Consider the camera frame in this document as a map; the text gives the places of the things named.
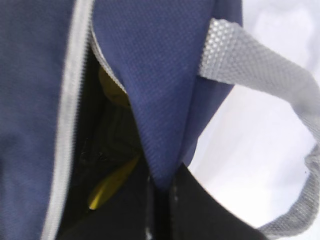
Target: zipper tape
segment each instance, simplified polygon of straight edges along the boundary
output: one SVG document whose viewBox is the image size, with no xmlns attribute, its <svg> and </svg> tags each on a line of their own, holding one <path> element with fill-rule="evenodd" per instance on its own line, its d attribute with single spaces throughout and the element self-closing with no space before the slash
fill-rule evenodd
<svg viewBox="0 0 320 240">
<path fill-rule="evenodd" d="M 51 192 L 41 240 L 54 240 L 68 195 L 75 126 L 94 0 L 76 0 L 62 75 Z"/>
</svg>

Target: navy fabric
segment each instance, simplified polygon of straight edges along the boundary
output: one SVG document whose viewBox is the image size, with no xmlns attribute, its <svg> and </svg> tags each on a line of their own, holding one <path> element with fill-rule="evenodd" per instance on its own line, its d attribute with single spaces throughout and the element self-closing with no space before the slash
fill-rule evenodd
<svg viewBox="0 0 320 240">
<path fill-rule="evenodd" d="M 73 4 L 0 1 L 1 240 L 37 240 L 42 232 Z"/>
<path fill-rule="evenodd" d="M 211 17 L 241 23 L 241 0 L 95 2 L 97 41 L 129 95 L 162 189 L 231 90 L 197 77 Z"/>
</svg>

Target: gray mesh strap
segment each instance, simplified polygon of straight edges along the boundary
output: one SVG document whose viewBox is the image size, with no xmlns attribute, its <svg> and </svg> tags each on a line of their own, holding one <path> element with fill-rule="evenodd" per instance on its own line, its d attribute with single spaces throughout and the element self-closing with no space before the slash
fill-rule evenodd
<svg viewBox="0 0 320 240">
<path fill-rule="evenodd" d="M 212 19 L 199 74 L 210 80 L 237 84 L 288 101 L 317 141 L 306 157 L 309 177 L 289 211 L 260 230 L 269 238 L 294 236 L 314 221 L 320 188 L 320 91 L 312 75 L 261 45 L 238 24 Z"/>
</svg>

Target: bag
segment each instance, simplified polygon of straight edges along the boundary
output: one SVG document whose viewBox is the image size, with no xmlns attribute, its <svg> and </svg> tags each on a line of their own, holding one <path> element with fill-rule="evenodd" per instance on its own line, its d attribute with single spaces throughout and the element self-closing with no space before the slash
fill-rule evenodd
<svg viewBox="0 0 320 240">
<path fill-rule="evenodd" d="M 0 239 L 261 240 L 312 224 L 319 87 L 244 32 L 240 0 L 0 5 Z M 260 229 L 182 163 L 233 84 L 288 101 L 317 141 L 298 200 Z"/>
</svg>

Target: yellow fabric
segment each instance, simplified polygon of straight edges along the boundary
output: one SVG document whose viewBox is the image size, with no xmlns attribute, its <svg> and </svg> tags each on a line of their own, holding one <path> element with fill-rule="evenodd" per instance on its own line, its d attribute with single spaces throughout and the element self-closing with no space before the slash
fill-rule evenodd
<svg viewBox="0 0 320 240">
<path fill-rule="evenodd" d="M 129 108 L 128 95 L 110 78 L 110 76 L 100 67 L 99 81 L 104 95 L 114 104 Z"/>
</svg>

